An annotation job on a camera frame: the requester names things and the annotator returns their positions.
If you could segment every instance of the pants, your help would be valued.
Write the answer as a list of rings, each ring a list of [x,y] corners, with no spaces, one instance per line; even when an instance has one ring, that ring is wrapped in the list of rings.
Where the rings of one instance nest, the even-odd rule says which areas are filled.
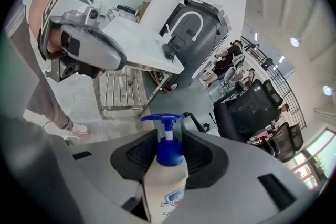
[[[232,58],[227,58],[216,63],[213,72],[219,77],[232,66]]]
[[[30,34],[26,19],[22,21],[10,39],[14,43],[18,53],[23,57],[26,63],[39,78],[39,83],[36,86],[33,95],[30,97],[27,109],[39,115],[44,115],[61,129],[71,130],[71,119],[64,114],[49,83],[43,75],[40,66],[38,65],[35,53],[30,43]]]

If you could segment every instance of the chair backrest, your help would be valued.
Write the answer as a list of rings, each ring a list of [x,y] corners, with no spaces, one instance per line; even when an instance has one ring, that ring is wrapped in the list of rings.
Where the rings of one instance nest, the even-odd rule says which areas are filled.
[[[304,143],[303,137],[301,134],[300,124],[298,123],[294,126],[291,126],[290,129],[292,131],[292,137],[294,141],[295,150],[298,151],[302,148],[303,143]]]
[[[268,94],[268,96],[271,98],[273,103],[276,106],[281,106],[282,102],[284,101],[282,97],[277,93],[277,91],[274,89],[272,82],[270,79],[264,81],[264,88]]]
[[[235,74],[236,69],[234,67],[230,67],[229,70],[225,72],[223,82],[227,83]]]
[[[278,106],[257,79],[246,92],[237,99],[227,101],[226,105],[237,131],[246,140],[278,115]]]
[[[288,122],[285,122],[279,127],[278,131],[273,136],[273,139],[280,149],[280,152],[278,153],[278,159],[280,161],[285,163],[295,156],[295,145]]]

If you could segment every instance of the window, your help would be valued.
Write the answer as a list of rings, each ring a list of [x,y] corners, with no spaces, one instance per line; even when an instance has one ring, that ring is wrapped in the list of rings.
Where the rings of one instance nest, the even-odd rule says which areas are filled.
[[[307,147],[307,151],[314,156],[327,177],[336,165],[335,134],[326,130],[314,143]]]
[[[285,165],[309,187],[322,187],[336,166],[336,136],[325,130]]]

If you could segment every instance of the gray plastic housing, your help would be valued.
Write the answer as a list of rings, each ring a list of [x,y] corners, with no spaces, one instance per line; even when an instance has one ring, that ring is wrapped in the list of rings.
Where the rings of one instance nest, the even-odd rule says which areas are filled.
[[[178,84],[179,88],[189,86],[193,82],[192,76],[196,70],[206,62],[208,56],[214,50],[217,50],[220,44],[228,38],[228,23],[224,18],[224,11],[218,10],[203,1],[185,0],[184,5],[180,3],[166,24],[172,29],[178,19],[184,13],[190,11],[198,12],[201,15],[203,28],[197,39],[192,41],[192,38],[199,29],[200,21],[199,18],[194,15],[187,15],[172,33],[169,44],[184,66],[184,70],[180,74],[175,74],[171,77],[167,84],[169,87],[174,84]]]
[[[8,171],[54,220],[147,223],[123,209],[127,201],[138,196],[141,185],[124,179],[112,167],[110,157],[117,148],[151,131],[68,147],[61,137],[49,135],[32,123],[0,120],[6,129],[0,134],[0,150]],[[257,147],[200,132],[184,132],[222,148],[228,156],[228,168],[211,186],[187,189],[165,223],[289,223],[317,196],[283,163]],[[274,175],[295,200],[283,210],[258,180],[268,174]]]
[[[46,58],[53,59],[47,46],[50,30],[56,24],[71,36],[68,48],[62,47],[68,56],[104,70],[122,69],[126,63],[125,53],[113,38],[98,29],[97,18],[92,16],[92,13],[97,14],[96,12],[93,7],[87,7],[85,13],[72,10],[65,12],[63,16],[50,16],[41,35],[40,44]]]

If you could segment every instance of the white bottle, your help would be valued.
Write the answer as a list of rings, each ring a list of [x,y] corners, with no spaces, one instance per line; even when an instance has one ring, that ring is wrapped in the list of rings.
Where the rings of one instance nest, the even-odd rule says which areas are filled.
[[[165,137],[158,143],[157,156],[144,177],[144,197],[147,218],[160,224],[178,206],[184,197],[188,178],[187,163],[182,154],[182,144],[173,137],[173,123],[179,115],[155,114],[141,120],[161,120]]]

